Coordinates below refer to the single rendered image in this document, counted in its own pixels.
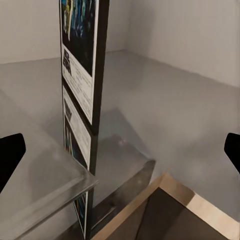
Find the poster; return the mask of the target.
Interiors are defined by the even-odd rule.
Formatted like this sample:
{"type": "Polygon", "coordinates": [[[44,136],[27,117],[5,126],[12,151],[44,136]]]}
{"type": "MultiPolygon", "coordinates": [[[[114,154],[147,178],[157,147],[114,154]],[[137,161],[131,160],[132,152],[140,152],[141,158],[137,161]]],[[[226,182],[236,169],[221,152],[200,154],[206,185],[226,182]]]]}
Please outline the poster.
{"type": "Polygon", "coordinates": [[[99,135],[110,0],[59,0],[61,77],[99,135]]]}

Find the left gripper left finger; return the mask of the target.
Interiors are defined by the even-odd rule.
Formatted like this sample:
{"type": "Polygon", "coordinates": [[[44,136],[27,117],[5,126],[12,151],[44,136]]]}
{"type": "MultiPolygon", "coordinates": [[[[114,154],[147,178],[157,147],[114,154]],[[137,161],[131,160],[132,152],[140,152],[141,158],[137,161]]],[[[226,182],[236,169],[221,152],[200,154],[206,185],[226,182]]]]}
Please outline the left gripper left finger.
{"type": "Polygon", "coordinates": [[[21,133],[0,138],[0,193],[26,153],[21,133]]]}

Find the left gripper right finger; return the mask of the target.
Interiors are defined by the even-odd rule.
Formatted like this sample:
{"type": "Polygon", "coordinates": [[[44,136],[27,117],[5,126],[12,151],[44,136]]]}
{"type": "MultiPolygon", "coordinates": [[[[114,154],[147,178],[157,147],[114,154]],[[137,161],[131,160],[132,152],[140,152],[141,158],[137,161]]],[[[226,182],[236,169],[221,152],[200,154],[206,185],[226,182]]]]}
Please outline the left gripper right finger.
{"type": "Polygon", "coordinates": [[[224,151],[240,173],[240,134],[229,133],[227,135],[224,151]]]}

